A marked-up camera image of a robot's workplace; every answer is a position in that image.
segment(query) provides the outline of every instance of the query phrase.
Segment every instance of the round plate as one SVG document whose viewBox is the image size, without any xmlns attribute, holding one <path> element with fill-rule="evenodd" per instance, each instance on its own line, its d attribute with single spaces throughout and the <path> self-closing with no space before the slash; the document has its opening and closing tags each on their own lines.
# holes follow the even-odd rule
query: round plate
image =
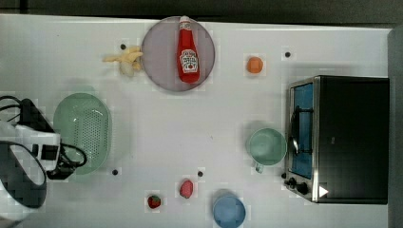
<svg viewBox="0 0 403 228">
<path fill-rule="evenodd" d="M 208 31 L 191 20 L 193 39 L 199 55 L 201 77 L 195 84 L 181 81 L 178 75 L 176 53 L 181 17 L 168 17 L 154 25 L 142 44 L 142 64 L 145 73 L 156 85 L 170 91 L 186 91 L 204 82 L 213 69 L 215 50 Z"/>
<path fill-rule="evenodd" d="M 246 217 L 243 203 L 236 197 L 224 196 L 214 204 L 214 220 L 222 228 L 237 228 L 242 225 Z"/>
</svg>

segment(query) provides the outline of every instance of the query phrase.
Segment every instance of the red fruit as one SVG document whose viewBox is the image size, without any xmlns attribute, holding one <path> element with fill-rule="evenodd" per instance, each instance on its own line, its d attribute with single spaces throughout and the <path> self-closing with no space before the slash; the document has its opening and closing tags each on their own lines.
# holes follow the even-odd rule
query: red fruit
<svg viewBox="0 0 403 228">
<path fill-rule="evenodd" d="M 192 196 L 192 193 L 193 193 L 193 182 L 187 180 L 182 184 L 180 194 L 184 198 L 189 199 L 190 196 Z"/>
<path fill-rule="evenodd" d="M 148 206 L 151 209 L 154 209 L 154 208 L 157 208 L 157 207 L 161 206 L 161 199 L 159 197 L 157 197 L 157 196 L 149 197 L 147 202 L 148 202 Z"/>
</svg>

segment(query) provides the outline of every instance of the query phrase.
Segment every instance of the red ketchup bottle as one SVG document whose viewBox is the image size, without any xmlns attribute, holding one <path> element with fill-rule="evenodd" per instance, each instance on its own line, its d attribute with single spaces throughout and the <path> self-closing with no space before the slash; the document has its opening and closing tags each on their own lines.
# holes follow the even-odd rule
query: red ketchup bottle
<svg viewBox="0 0 403 228">
<path fill-rule="evenodd" d="M 184 83 L 196 83 L 201 77 L 198 52 L 187 16 L 181 17 L 180 20 L 177 66 L 179 77 Z"/>
</svg>

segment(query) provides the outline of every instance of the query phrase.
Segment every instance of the orange ball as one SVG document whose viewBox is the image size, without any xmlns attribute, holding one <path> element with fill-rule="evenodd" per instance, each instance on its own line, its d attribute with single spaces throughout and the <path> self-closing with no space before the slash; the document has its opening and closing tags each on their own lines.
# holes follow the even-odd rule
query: orange ball
<svg viewBox="0 0 403 228">
<path fill-rule="evenodd" d="M 259 57 L 251 57 L 248 61 L 247 69 L 251 73 L 260 73 L 263 69 L 263 61 Z"/>
</svg>

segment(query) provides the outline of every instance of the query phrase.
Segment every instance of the colander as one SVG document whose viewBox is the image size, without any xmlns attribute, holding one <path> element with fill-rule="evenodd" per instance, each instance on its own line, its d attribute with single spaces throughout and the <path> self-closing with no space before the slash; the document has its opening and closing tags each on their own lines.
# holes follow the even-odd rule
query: colander
<svg viewBox="0 0 403 228">
<path fill-rule="evenodd" d="M 111 119 L 107 107 L 98 98 L 87 93 L 74 93 L 66 97 L 56 108 L 54 130 L 62 137 L 62 143 L 84 150 L 87 162 L 76 169 L 76 174 L 91 173 L 106 160 L 110 147 Z M 80 160 L 82 156 L 66 148 L 67 156 Z"/>
</svg>

